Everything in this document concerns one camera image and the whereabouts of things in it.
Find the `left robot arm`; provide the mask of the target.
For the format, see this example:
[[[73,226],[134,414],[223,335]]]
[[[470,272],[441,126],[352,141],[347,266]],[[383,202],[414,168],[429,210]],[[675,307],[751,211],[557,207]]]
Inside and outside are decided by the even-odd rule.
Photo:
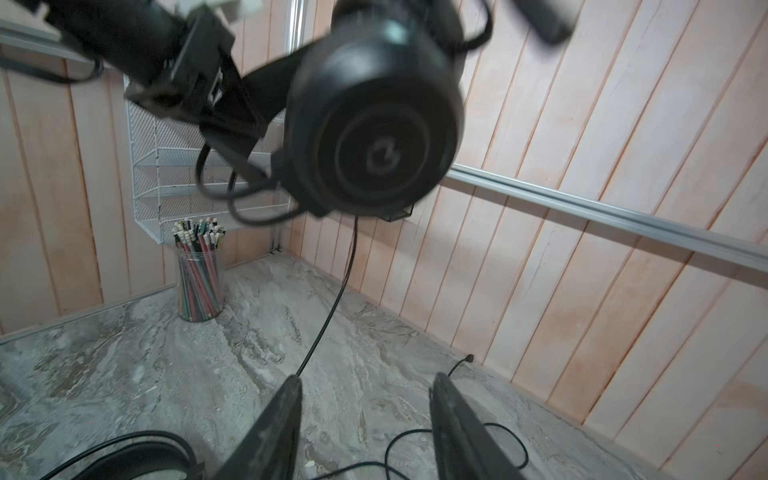
[[[46,5],[45,21],[60,32],[61,44],[92,61],[85,81],[114,67],[129,79],[128,101],[157,118],[199,127],[206,147],[248,182],[238,196],[271,186],[249,161],[267,122],[251,106],[231,57],[234,36],[210,7],[180,17],[154,1]]]

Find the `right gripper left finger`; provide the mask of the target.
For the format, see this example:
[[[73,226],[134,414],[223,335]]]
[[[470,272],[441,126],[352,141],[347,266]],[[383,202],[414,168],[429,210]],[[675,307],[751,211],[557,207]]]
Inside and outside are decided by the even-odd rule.
[[[214,479],[294,477],[302,416],[302,383],[289,376]]]

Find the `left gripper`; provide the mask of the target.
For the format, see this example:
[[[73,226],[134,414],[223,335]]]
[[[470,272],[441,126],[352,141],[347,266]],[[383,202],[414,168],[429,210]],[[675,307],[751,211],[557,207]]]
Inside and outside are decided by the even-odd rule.
[[[125,98],[159,118],[201,123],[205,143],[197,160],[198,186],[205,185],[203,170],[211,150],[248,186],[269,186],[267,174],[252,165],[249,156],[268,126],[270,81],[263,77],[233,80],[214,103],[233,44],[234,35],[214,11],[197,6],[187,17],[178,52],[164,62],[149,85],[130,81]]]

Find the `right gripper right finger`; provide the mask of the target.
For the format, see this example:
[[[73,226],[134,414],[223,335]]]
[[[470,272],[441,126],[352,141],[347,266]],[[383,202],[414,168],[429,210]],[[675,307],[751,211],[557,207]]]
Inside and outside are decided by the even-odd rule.
[[[439,479],[524,479],[447,374],[431,387],[430,418]]]

